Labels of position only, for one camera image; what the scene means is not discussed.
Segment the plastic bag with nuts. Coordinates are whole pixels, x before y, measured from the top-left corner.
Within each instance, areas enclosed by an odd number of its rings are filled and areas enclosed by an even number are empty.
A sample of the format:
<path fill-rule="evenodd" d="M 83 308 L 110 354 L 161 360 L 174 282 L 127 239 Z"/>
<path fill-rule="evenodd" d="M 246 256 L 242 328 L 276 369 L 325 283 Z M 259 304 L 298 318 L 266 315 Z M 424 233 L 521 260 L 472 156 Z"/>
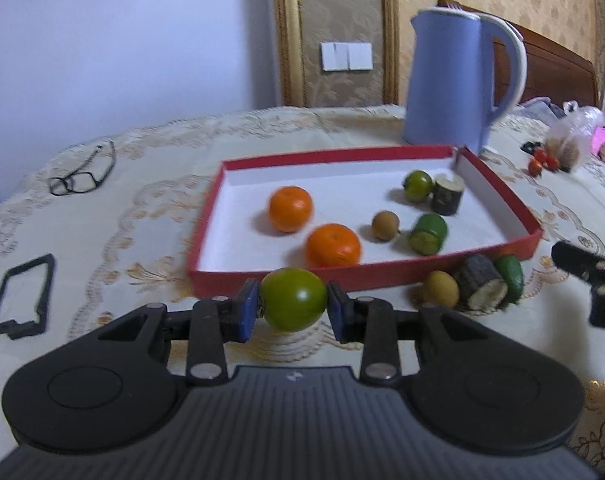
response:
<path fill-rule="evenodd" d="M 590 155 L 605 157 L 605 110 L 568 101 L 563 112 L 545 135 L 545 152 L 559 162 L 560 170 L 572 172 Z"/>

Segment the white wall switch panel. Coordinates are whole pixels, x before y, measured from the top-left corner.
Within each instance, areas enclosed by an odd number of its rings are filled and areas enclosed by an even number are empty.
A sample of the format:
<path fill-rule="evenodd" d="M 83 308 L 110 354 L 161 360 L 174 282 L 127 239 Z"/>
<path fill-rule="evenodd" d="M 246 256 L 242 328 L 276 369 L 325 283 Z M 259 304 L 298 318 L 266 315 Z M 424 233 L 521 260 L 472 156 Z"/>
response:
<path fill-rule="evenodd" d="M 373 70 L 373 48 L 368 42 L 322 42 L 324 72 L 368 72 Z"/>

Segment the wooden bed headboard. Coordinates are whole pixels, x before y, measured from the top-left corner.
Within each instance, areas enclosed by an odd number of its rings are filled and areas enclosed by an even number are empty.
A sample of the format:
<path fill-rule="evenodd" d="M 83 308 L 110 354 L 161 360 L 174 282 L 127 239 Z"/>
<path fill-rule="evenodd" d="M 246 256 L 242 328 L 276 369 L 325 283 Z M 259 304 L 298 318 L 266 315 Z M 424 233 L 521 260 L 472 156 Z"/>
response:
<path fill-rule="evenodd" d="M 485 12 L 464 6 L 455 0 L 438 0 L 437 6 L 475 13 Z M 568 101 L 589 106 L 599 104 L 597 78 L 590 61 L 523 25 L 509 22 L 506 18 L 502 20 L 513 25 L 521 33 L 527 53 L 526 84 L 519 104 L 537 96 L 547 96 L 558 106 Z M 499 38 L 493 39 L 493 52 L 493 104 L 496 106 L 507 92 L 510 65 L 507 49 Z"/>

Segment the red cardboard tray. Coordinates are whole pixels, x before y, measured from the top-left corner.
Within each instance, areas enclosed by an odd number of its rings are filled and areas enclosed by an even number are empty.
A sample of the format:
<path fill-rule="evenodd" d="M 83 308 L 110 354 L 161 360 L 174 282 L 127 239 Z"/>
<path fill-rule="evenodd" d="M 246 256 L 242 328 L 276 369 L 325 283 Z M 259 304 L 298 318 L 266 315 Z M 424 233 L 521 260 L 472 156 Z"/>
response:
<path fill-rule="evenodd" d="M 430 211 L 403 197 L 401 183 L 413 170 L 461 177 L 465 184 L 458 211 L 446 220 L 443 248 L 432 257 L 412 252 L 402 236 L 379 242 L 370 228 L 374 214 L 390 210 L 401 231 L 408 232 Z M 313 204 L 311 219 L 293 234 L 278 232 L 268 219 L 270 196 L 287 185 L 306 190 Z M 467 148 L 345 148 L 226 160 L 203 205 L 188 256 L 195 296 L 232 295 L 248 278 L 304 266 L 308 235 L 327 223 L 343 224 L 361 240 L 358 264 L 316 272 L 348 292 L 419 282 L 434 270 L 455 270 L 475 252 L 526 260 L 542 237 L 540 223 L 519 196 Z"/>

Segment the black rectangular plastic frame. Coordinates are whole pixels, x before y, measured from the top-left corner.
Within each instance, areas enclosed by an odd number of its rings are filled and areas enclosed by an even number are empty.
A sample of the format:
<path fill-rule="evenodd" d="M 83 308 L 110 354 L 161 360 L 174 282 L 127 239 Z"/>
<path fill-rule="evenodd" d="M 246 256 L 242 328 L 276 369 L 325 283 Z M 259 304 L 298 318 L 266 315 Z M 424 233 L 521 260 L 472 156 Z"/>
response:
<path fill-rule="evenodd" d="M 17 340 L 45 333 L 55 269 L 54 256 L 45 254 L 4 273 L 0 284 L 0 335 Z"/>

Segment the blue electric kettle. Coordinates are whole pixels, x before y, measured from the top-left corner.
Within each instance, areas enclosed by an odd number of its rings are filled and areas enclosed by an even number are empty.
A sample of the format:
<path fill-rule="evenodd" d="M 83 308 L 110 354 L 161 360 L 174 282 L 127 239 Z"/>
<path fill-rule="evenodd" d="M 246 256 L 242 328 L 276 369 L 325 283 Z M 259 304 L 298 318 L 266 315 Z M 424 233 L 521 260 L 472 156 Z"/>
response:
<path fill-rule="evenodd" d="M 523 96 L 523 36 L 496 16 L 432 6 L 411 18 L 415 44 L 403 140 L 414 145 L 465 146 L 475 154 L 491 125 Z M 495 101 L 495 41 L 507 50 L 508 89 Z"/>

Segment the cherry tomato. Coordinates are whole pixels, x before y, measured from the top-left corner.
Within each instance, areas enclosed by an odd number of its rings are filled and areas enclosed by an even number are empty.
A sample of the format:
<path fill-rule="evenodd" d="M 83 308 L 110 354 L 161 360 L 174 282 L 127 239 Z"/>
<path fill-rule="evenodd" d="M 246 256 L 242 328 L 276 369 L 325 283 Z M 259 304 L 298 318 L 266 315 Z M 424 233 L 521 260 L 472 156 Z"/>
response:
<path fill-rule="evenodd" d="M 543 148 L 537 148 L 537 150 L 534 151 L 534 158 L 543 164 L 547 161 L 548 155 Z"/>
<path fill-rule="evenodd" d="M 542 173 L 542 164 L 540 162 L 537 161 L 537 159 L 532 158 L 527 166 L 527 172 L 528 174 L 533 177 L 533 178 L 537 178 L 541 176 Z"/>
<path fill-rule="evenodd" d="M 560 162 L 556 157 L 548 156 L 545 160 L 545 166 L 550 171 L 557 171 L 560 169 Z"/>

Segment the brown longan fruit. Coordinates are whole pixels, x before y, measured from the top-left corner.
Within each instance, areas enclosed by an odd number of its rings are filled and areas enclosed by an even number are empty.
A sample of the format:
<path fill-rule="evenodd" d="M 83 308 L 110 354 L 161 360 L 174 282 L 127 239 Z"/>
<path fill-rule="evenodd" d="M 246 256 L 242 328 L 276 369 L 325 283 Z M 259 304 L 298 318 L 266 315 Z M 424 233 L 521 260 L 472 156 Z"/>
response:
<path fill-rule="evenodd" d="M 455 308 L 459 304 L 460 289 L 457 281 L 450 274 L 434 271 L 425 278 L 421 287 L 421 296 L 428 304 Z"/>
<path fill-rule="evenodd" d="M 371 230 L 378 240 L 390 242 L 400 232 L 400 220 L 395 212 L 380 211 L 372 219 Z"/>

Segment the black eyeglasses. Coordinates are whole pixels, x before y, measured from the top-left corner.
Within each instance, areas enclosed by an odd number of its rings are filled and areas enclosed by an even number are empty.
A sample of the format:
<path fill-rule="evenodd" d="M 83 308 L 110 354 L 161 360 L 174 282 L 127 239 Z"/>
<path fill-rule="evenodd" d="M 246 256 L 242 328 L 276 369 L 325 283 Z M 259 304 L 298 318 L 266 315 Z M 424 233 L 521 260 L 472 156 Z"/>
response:
<path fill-rule="evenodd" d="M 112 141 L 98 144 L 77 168 L 63 176 L 48 179 L 48 192 L 53 196 L 80 195 L 96 191 L 114 170 L 117 162 Z"/>

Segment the green avocado-like fruit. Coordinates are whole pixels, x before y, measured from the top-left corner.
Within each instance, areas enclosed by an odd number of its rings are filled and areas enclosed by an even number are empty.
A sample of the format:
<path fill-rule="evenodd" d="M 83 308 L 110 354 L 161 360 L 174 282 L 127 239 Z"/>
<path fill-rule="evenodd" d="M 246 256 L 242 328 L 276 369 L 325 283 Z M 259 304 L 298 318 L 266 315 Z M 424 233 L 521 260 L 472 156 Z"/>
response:
<path fill-rule="evenodd" d="M 505 301 L 509 304 L 517 304 L 523 295 L 524 274 L 519 258 L 515 255 L 503 255 L 493 261 L 493 265 L 501 275 L 502 280 L 508 286 Z"/>

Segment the cut green fruit in tray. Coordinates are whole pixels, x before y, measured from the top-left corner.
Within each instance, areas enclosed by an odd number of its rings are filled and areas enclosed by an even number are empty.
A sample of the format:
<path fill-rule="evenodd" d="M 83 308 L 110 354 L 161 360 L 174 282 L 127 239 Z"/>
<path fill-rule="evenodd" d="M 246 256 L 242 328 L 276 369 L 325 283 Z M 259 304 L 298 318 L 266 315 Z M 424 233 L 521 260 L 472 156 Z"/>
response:
<path fill-rule="evenodd" d="M 421 256 L 440 252 L 448 236 L 447 222 L 440 214 L 422 214 L 408 235 L 410 247 Z"/>

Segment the gold picture frame moulding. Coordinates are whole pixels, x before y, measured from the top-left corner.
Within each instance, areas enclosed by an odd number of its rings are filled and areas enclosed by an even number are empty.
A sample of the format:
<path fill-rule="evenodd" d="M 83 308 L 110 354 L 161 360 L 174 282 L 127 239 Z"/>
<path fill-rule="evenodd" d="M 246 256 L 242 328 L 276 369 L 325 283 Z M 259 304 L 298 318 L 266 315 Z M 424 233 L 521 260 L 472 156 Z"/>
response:
<path fill-rule="evenodd" d="M 278 82 L 284 105 L 306 106 L 303 21 L 300 0 L 273 0 Z M 399 103 L 398 0 L 382 0 L 384 104 Z"/>

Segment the large orange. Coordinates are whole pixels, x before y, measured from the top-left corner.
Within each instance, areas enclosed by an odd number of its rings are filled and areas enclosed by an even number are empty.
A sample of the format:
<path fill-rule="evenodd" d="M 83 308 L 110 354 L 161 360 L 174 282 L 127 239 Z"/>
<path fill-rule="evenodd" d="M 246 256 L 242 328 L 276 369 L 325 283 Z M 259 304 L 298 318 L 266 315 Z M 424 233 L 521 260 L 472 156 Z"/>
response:
<path fill-rule="evenodd" d="M 343 224 L 318 226 L 305 241 L 305 259 L 312 268 L 355 266 L 361 255 L 359 236 Z"/>

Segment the small orange in tray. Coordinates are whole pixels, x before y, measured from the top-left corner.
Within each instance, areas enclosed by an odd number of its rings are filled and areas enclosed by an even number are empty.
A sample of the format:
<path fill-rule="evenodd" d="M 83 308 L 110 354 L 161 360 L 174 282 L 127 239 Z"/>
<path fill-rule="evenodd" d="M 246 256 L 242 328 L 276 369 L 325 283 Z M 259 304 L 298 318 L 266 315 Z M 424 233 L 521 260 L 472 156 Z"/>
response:
<path fill-rule="evenodd" d="M 282 233 L 301 230 L 310 220 L 312 212 L 312 197 L 299 186 L 283 186 L 270 196 L 269 221 L 271 226 Z"/>

